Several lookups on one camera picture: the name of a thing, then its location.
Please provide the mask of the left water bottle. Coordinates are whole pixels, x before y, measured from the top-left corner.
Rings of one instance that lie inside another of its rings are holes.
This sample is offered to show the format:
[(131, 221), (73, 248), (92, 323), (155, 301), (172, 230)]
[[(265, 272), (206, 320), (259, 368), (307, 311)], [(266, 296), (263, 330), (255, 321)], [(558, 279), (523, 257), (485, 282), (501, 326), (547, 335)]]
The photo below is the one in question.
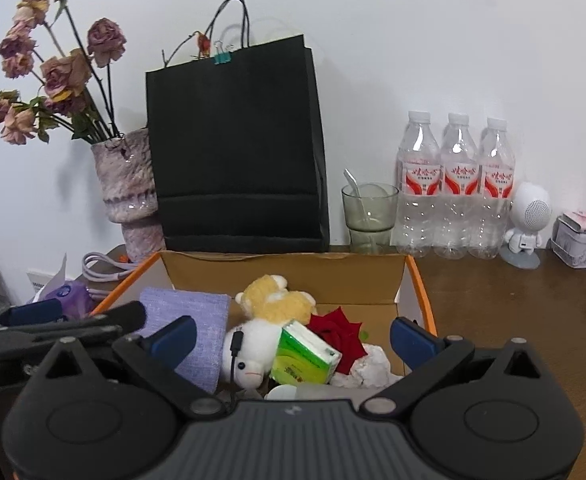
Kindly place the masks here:
[(410, 110), (396, 157), (398, 247), (415, 258), (432, 247), (435, 202), (439, 194), (439, 145), (431, 130), (431, 115)]

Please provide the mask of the green tissue packet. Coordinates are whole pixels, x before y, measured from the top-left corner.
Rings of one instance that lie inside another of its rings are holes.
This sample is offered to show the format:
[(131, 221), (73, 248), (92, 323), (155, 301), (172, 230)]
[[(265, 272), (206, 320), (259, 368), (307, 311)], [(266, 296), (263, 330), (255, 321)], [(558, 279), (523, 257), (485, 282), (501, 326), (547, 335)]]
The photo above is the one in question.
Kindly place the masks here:
[(327, 384), (340, 364), (335, 350), (299, 321), (282, 327), (270, 378), (279, 385)]

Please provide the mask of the white plastic spoon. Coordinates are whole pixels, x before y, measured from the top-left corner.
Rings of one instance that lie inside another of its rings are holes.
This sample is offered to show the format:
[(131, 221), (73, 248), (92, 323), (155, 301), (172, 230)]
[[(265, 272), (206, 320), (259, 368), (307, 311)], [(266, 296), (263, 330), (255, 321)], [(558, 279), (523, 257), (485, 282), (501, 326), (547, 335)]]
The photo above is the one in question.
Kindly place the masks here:
[(370, 220), (369, 212), (367, 211), (367, 208), (365, 207), (365, 203), (363, 203), (363, 196), (361, 196), (359, 184), (358, 184), (356, 178), (347, 168), (345, 168), (343, 170), (343, 175), (344, 175), (344, 178), (346, 179), (347, 183), (351, 186), (351, 192), (353, 192), (353, 195), (355, 196), (355, 199), (357, 200), (357, 205), (360, 210), (360, 216), (361, 216), (361, 218), (363, 218), (363, 223), (369, 224), (369, 220)]

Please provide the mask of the middle water bottle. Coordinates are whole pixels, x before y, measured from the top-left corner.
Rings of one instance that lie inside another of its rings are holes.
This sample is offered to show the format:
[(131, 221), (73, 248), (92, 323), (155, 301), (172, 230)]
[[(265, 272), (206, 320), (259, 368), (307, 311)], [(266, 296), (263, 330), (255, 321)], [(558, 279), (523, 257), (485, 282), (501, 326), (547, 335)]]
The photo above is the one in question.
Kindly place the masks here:
[(439, 157), (442, 180), (436, 204), (434, 250), (442, 258), (458, 260), (468, 248), (471, 212), (479, 184), (477, 148), (468, 115), (448, 114)]

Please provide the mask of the grey glass cup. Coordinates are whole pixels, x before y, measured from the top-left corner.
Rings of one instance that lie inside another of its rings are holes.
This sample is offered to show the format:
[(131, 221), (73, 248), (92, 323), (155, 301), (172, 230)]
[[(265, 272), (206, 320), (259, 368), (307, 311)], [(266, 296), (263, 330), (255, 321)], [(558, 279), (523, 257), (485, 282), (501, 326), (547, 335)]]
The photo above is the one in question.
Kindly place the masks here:
[(389, 252), (396, 223), (399, 191), (394, 185), (368, 182), (342, 188), (349, 246), (356, 254)]

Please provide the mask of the right water bottle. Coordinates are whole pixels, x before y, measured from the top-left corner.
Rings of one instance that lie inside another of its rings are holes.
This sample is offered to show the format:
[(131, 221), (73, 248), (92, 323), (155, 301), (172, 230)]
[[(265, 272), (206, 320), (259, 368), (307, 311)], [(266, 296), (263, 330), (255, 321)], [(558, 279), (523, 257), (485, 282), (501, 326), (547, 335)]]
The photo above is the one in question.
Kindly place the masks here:
[(479, 259), (498, 255), (506, 233), (514, 185), (515, 154), (504, 119), (487, 119), (478, 148), (479, 187), (470, 250)]

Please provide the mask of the white robot figurine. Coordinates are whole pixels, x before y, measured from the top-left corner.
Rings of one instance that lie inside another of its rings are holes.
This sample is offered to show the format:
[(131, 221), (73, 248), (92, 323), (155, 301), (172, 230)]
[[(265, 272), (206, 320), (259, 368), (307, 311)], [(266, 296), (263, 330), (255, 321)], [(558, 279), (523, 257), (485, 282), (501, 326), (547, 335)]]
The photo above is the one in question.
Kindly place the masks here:
[(521, 183), (513, 195), (512, 226), (503, 235), (500, 257), (517, 269), (537, 269), (540, 259), (536, 250), (542, 246), (541, 231), (550, 223), (551, 216), (549, 193), (537, 184)]

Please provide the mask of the red artificial rose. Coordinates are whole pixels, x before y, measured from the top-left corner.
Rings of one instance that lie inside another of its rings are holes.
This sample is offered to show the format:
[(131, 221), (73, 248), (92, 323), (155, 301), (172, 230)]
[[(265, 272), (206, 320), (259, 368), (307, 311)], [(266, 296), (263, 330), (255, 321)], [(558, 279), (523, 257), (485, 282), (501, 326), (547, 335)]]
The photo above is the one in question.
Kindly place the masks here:
[(348, 375), (354, 363), (368, 355), (359, 337), (361, 324), (349, 321), (341, 307), (327, 314), (313, 314), (307, 328), (340, 352), (337, 373)]

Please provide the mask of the yellow white plush toy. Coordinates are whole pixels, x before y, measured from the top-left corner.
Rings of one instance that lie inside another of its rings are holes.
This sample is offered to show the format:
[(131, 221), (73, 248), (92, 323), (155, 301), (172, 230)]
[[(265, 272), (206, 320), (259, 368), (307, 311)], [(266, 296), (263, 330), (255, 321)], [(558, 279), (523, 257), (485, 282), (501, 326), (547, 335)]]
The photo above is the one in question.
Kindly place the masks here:
[(245, 320), (228, 330), (223, 341), (220, 377), (240, 389), (258, 389), (270, 374), (282, 327), (291, 321), (307, 325), (317, 314), (316, 299), (290, 290), (287, 280), (265, 274), (253, 281), (235, 302)]

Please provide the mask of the teal binder clip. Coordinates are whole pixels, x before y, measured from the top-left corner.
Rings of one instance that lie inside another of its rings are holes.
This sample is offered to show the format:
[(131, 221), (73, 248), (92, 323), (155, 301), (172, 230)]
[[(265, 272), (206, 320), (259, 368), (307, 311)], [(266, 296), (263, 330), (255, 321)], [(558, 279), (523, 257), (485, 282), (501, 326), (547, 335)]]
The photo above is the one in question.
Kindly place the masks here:
[(215, 55), (214, 64), (223, 65), (231, 61), (231, 52), (228, 51), (221, 41), (217, 41), (215, 44)]

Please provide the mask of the crumpled white paper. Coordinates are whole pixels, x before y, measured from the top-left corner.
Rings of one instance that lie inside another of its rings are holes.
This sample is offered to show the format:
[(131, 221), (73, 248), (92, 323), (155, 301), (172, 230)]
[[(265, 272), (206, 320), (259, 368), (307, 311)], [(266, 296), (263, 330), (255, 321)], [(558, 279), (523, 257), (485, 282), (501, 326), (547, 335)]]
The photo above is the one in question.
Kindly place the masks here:
[(367, 354), (357, 359), (347, 374), (335, 372), (330, 380), (331, 386), (348, 389), (386, 388), (403, 379), (403, 376), (392, 373), (391, 362), (381, 347), (364, 344), (363, 349)]

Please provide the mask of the water bottle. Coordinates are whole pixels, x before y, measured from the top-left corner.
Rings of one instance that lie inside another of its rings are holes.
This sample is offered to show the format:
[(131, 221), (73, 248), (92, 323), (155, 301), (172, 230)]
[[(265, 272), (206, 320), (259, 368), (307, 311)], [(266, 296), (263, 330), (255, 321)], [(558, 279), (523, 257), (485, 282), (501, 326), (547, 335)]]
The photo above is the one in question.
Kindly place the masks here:
[(514, 185), (515, 154), (504, 119), (487, 119), (478, 148), (479, 187), (470, 250), (479, 259), (498, 255), (506, 233)]
[(439, 145), (431, 130), (431, 115), (410, 110), (396, 157), (398, 247), (415, 258), (432, 247), (435, 202), (439, 194)]
[(468, 248), (471, 212), (479, 184), (477, 148), (468, 115), (448, 114), (439, 157), (442, 180), (436, 204), (434, 250), (442, 258), (458, 260)]

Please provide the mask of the small white tin box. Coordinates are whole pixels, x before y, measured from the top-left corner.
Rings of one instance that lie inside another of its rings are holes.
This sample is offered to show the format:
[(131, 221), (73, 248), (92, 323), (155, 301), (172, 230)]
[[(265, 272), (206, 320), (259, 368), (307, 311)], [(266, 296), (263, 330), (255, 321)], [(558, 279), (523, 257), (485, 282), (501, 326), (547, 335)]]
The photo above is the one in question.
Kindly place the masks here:
[(551, 248), (566, 266), (586, 269), (586, 214), (569, 211), (556, 219)]

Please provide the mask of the purple ceramic vase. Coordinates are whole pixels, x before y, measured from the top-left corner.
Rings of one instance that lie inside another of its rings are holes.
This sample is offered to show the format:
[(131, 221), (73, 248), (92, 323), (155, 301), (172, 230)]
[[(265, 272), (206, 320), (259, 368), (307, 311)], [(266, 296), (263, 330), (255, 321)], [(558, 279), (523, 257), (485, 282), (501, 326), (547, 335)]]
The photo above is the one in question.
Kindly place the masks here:
[(108, 219), (122, 229), (126, 254), (141, 262), (165, 248), (147, 128), (92, 145)]

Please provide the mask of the black paper bag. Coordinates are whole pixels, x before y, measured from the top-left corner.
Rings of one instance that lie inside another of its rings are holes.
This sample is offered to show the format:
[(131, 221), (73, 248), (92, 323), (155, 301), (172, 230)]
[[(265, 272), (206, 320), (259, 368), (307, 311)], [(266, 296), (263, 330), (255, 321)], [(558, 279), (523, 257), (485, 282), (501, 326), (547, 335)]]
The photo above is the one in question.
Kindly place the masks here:
[(188, 63), (146, 76), (159, 222), (175, 252), (285, 254), (330, 245), (313, 52), (303, 36), (240, 47), (214, 64), (214, 28)]

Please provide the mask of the dried pink rose bouquet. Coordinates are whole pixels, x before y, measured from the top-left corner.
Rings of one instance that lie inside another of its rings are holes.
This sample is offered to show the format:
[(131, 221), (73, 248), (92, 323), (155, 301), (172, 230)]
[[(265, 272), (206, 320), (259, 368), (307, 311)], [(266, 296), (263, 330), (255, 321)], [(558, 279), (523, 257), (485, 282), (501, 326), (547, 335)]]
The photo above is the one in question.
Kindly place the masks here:
[(20, 0), (0, 40), (0, 64), (6, 78), (32, 76), (38, 89), (31, 99), (18, 90), (0, 91), (0, 138), (11, 145), (47, 143), (58, 128), (89, 144), (122, 138), (111, 66), (126, 42), (110, 18), (99, 18), (80, 35), (69, 0)]

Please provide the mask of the purple knitted cloth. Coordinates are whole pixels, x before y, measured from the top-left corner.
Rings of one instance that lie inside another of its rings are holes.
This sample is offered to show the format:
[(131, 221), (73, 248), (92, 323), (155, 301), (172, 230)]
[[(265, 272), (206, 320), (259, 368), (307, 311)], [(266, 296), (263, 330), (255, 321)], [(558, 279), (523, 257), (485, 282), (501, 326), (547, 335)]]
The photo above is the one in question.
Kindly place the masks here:
[(195, 345), (175, 367), (175, 372), (208, 393), (214, 393), (221, 369), (230, 297), (210, 292), (147, 287), (141, 292), (139, 300), (147, 310), (147, 322), (139, 330), (144, 337), (153, 335), (182, 315), (193, 318), (197, 327)]

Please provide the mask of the orange cardboard box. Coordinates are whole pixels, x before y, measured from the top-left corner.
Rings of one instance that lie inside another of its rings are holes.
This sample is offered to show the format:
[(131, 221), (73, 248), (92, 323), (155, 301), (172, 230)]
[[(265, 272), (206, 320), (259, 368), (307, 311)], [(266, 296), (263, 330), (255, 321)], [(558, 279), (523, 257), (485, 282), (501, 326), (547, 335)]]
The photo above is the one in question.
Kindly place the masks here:
[(437, 333), (427, 290), (415, 259), (400, 254), (223, 255), (157, 252), (110, 292), (95, 308), (102, 313), (137, 300), (148, 287), (212, 292), (231, 298), (265, 274), (287, 279), (293, 290), (308, 292), (317, 310), (326, 314), (337, 308), (361, 325), (367, 344), (382, 347), (392, 372), (405, 374), (409, 367), (394, 353), (389, 330), (394, 318), (404, 316), (431, 334)]

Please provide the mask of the purple tissue pack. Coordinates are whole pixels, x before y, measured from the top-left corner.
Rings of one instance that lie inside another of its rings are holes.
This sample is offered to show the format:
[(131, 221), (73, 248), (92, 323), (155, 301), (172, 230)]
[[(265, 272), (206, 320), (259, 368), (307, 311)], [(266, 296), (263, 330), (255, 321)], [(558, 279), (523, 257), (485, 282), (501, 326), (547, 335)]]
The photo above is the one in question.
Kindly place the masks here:
[(32, 302), (58, 300), (62, 313), (70, 320), (86, 318), (94, 307), (87, 286), (81, 281), (66, 278), (66, 256), (63, 256), (56, 273), (39, 275), (37, 284), (39, 287)]

